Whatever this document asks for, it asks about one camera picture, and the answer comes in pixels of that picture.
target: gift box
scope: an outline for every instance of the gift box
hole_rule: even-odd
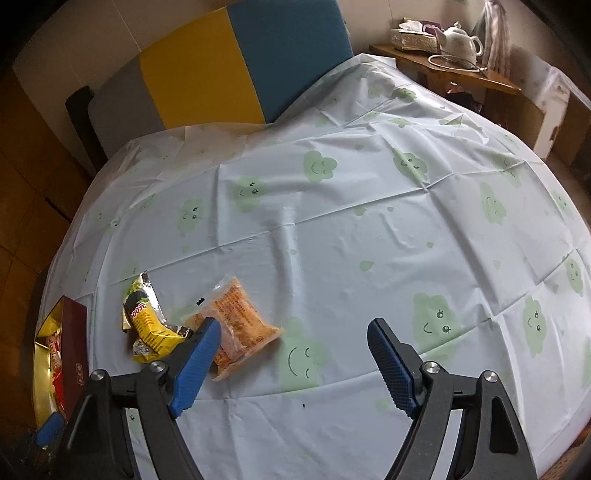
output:
[[[86,307],[62,297],[43,320],[35,337],[33,357],[33,406],[37,426],[58,411],[52,382],[51,352],[48,343],[60,338],[61,389],[66,420],[70,418],[88,378],[86,351]]]

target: tissue box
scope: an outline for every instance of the tissue box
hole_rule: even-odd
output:
[[[437,53],[437,37],[425,32],[411,32],[393,28],[390,30],[392,45],[402,51],[426,51]]]

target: cloth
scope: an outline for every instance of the cloth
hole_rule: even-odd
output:
[[[566,110],[569,95],[591,110],[591,100],[561,70],[524,48],[511,48],[511,80],[521,88],[526,98],[546,112],[553,102],[562,103]]]
[[[509,78],[511,40],[505,7],[497,0],[486,0],[472,35],[484,45],[482,66]]]
[[[360,55],[270,127],[127,143],[86,193],[40,316],[62,294],[83,303],[90,370],[127,374],[140,369],[121,332],[133,276],[149,272],[175,323],[237,276],[285,334],[206,380],[177,420],[206,479],[384,478],[410,420],[366,344],[375,317],[452,373],[496,371],[541,474],[591,414],[590,263],[583,219],[525,144]],[[153,479],[138,422],[130,412]]]

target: plastic packaging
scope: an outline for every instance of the plastic packaging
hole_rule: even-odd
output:
[[[160,308],[147,272],[131,284],[123,300],[124,318],[138,332],[134,342],[134,360],[148,363],[161,359],[174,350],[191,333],[186,327],[169,323]]]
[[[221,346],[213,358],[217,365],[214,381],[226,378],[283,333],[283,329],[262,321],[236,277],[224,277],[213,289],[213,297],[186,325],[195,330],[207,317],[215,318],[222,327]]]
[[[60,413],[65,416],[66,409],[64,408],[64,384],[61,376],[61,345],[60,345],[60,331],[58,330],[54,335],[47,337],[47,347],[49,348],[49,368],[51,371],[51,384],[54,388],[54,398],[56,399],[56,406]]]

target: metal screw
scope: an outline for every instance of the metal screw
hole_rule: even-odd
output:
[[[425,367],[425,371],[430,374],[439,373],[441,370],[441,367],[437,362],[425,362],[423,366]]]
[[[166,368],[166,364],[162,360],[156,360],[150,364],[150,370],[156,374],[159,374]]]
[[[96,381],[103,380],[103,378],[105,377],[105,374],[106,374],[106,371],[99,368],[98,370],[95,370],[90,374],[90,379],[96,380]]]
[[[487,370],[486,372],[484,372],[484,379],[487,382],[494,383],[497,380],[499,380],[499,375],[494,373],[492,370]]]

